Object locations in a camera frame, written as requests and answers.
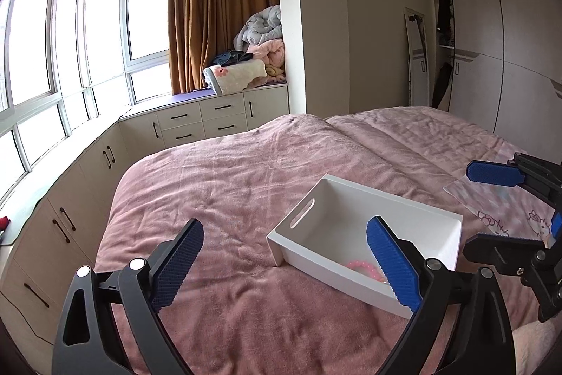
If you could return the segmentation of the light pink fluffy blanket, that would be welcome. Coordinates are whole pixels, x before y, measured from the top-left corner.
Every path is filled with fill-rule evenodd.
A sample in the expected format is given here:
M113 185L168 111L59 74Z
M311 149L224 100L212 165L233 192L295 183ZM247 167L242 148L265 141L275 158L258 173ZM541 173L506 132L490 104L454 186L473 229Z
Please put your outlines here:
M547 322L535 321L512 333L516 358L516 374L531 374L546 358L561 332L561 316Z

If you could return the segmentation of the hello kitty pillow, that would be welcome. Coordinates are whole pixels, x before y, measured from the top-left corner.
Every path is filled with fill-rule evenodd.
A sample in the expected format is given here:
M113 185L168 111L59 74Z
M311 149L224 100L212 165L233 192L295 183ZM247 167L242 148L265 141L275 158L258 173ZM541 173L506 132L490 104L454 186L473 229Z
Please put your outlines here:
M554 210L521 187L471 182L466 176L444 187L494 235L553 243Z

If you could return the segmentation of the red plush item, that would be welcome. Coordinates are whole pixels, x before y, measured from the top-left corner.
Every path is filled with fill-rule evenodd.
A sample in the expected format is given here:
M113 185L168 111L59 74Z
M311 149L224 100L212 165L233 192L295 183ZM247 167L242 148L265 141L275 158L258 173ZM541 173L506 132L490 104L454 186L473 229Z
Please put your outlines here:
M8 217L4 216L0 218L0 234L3 234L6 231L10 223L11 220L9 220Z

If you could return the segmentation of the bay window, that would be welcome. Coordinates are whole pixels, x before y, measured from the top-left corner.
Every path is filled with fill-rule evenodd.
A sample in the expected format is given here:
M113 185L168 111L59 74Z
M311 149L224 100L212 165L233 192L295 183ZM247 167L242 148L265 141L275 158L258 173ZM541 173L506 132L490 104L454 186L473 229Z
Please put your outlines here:
M168 0L1 0L1 193L86 122L171 91Z

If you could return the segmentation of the wardrobe with sliding doors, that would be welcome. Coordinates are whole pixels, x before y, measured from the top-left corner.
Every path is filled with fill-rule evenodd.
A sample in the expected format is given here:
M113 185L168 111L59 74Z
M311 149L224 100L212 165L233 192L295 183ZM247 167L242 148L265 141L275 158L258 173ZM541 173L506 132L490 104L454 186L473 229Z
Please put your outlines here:
M438 0L451 114L561 160L561 0Z

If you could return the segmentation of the pink bed blanket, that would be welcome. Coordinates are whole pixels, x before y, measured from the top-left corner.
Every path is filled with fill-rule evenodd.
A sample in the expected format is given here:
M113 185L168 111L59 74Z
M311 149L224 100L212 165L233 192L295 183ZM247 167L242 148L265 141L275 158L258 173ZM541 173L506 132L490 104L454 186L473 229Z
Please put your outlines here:
M405 320L276 266L267 235L330 174L458 213L471 237L484 222L446 186L472 160L513 154L503 138L438 109L285 115L134 164L115 191L95 268L147 257L197 219L203 248L160 314L193 372L374 374Z

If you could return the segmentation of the white storage box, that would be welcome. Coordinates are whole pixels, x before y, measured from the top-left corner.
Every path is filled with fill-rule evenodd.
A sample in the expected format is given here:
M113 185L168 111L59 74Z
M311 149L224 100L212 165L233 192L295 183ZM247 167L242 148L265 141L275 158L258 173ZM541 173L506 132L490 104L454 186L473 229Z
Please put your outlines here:
M372 278L378 267L366 239L381 216L394 234L424 258L456 268L463 217L355 182L324 175L268 234L276 265L288 263L353 298L408 319L392 288Z

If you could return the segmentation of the pile of folded bedding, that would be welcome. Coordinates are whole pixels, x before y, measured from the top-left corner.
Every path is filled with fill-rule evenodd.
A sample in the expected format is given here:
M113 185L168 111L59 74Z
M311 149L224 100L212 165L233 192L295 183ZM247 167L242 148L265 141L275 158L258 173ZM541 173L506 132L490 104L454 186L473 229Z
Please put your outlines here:
M286 82L285 45L280 5L252 15L233 39L233 49L213 58L203 69L205 83L216 95Z

